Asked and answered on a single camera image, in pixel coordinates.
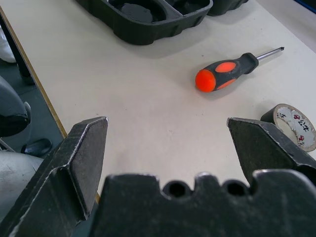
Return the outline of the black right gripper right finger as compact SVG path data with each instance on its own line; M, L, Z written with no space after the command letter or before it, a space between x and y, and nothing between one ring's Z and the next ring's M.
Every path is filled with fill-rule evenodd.
M247 181L261 169L292 169L316 183L316 161L274 124L245 118L228 118L227 127Z

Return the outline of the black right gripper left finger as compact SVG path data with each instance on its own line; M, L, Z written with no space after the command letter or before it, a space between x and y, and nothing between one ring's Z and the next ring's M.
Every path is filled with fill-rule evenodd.
M70 237L76 225L89 218L101 178L107 129L107 117L72 127L2 220L2 237Z

